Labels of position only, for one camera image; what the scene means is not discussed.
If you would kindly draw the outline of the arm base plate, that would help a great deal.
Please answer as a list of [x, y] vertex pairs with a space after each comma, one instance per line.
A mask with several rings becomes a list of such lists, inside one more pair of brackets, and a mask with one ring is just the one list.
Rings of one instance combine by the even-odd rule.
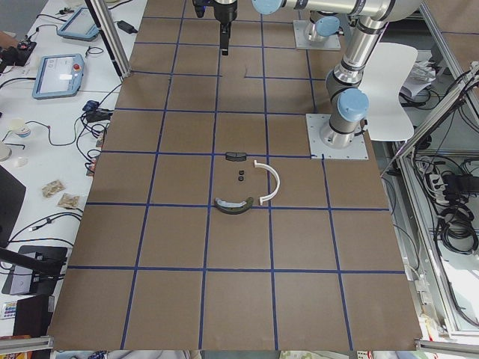
[[312, 159], [368, 160], [364, 136], [359, 125], [350, 134], [340, 134], [330, 127], [330, 114], [306, 114]]
[[293, 30], [297, 49], [339, 51], [341, 44], [337, 34], [322, 36], [310, 20], [294, 20]]

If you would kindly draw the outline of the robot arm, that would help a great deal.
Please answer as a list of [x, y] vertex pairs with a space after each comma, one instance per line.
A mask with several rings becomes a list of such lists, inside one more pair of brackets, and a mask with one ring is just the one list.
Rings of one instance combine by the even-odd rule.
[[305, 28], [305, 37], [311, 42], [323, 42], [340, 31], [337, 13], [312, 10]]
[[326, 77], [332, 104], [329, 122], [320, 130], [322, 142], [334, 149], [348, 147], [359, 122], [366, 118], [367, 95], [358, 89], [364, 68], [390, 22], [414, 13], [420, 1], [253, 1], [254, 9], [270, 15], [282, 7], [358, 16], [353, 36], [341, 59]]

